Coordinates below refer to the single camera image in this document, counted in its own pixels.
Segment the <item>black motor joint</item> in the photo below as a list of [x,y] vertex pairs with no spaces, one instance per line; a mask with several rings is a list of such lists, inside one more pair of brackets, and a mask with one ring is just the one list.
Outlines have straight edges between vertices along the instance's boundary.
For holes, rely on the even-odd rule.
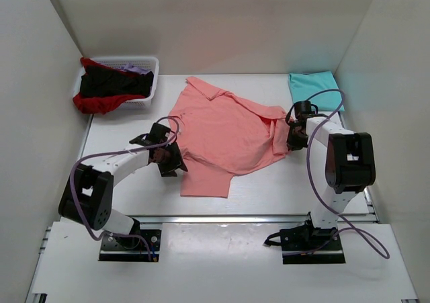
[[[130,144],[140,146],[151,146],[167,142],[170,135],[170,128],[154,123],[148,134],[142,134],[133,138]],[[176,139],[165,146],[152,148],[149,150],[149,163],[156,163],[162,177],[176,177],[175,170],[181,169],[187,172],[188,169],[183,162],[181,151],[176,143]]]
[[[291,113],[294,109],[296,120],[291,120]],[[306,134],[306,121],[308,118],[324,116],[318,114],[318,106],[308,100],[297,101],[287,114],[286,122],[290,127],[288,131],[288,150],[301,150],[308,147],[308,135]]]

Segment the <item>white platform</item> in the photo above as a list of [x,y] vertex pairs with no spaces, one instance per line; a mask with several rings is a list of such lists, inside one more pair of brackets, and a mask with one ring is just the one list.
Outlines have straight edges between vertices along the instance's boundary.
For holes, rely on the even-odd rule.
[[33,293],[46,303],[400,303],[414,299],[391,227],[360,224],[390,251],[386,261],[356,234],[341,240],[346,264],[282,265],[262,246],[277,224],[164,224],[159,263],[99,262],[100,244],[73,222],[56,222]]
[[[132,138],[148,132],[154,121],[166,116],[185,88],[187,75],[159,77],[157,94],[148,110],[118,110],[94,116],[84,155],[123,149]],[[215,86],[263,105],[292,105],[287,75],[199,75]],[[326,149],[315,142],[312,151],[314,179],[327,185],[323,174]],[[306,214],[316,203],[309,186],[306,152],[298,151],[254,173],[234,177],[228,199],[180,197],[181,178],[162,178],[156,165],[123,180],[114,190],[114,208],[129,215],[194,214]],[[354,198],[345,211],[367,214],[364,195]]]

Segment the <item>light blue cloth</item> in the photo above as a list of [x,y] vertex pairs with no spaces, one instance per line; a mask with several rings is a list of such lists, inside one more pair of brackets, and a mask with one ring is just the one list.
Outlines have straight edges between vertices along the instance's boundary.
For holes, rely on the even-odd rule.
[[[306,100],[314,93],[322,90],[339,89],[331,71],[311,73],[309,75],[290,73],[288,77],[290,79],[290,91],[293,103]],[[310,101],[317,105],[319,110],[333,111],[341,103],[341,95],[336,91],[331,91],[313,97]]]

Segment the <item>pink shirt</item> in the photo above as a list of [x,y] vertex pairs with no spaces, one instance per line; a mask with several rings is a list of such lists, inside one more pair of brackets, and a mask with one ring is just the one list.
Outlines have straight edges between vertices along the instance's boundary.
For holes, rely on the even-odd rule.
[[187,82],[169,114],[179,120],[177,142],[188,168],[181,196],[227,198],[235,175],[285,157],[288,125],[280,106],[259,105],[195,77]]

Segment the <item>white laundry basket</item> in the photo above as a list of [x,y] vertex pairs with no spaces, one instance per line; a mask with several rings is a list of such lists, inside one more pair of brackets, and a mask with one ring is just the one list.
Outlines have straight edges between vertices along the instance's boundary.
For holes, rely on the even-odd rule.
[[[154,56],[100,56],[97,58],[91,58],[91,60],[116,69],[131,63],[139,68],[152,71],[154,73],[154,81],[150,90],[150,95],[147,98],[131,99],[125,101],[117,109],[143,109],[148,108],[151,105],[155,90],[157,90],[157,80],[159,78],[160,66],[159,60],[157,58]],[[85,69],[82,67],[81,71],[79,72],[79,77],[76,80],[75,88],[73,89],[74,96],[79,92],[81,87],[81,77],[84,74]]]

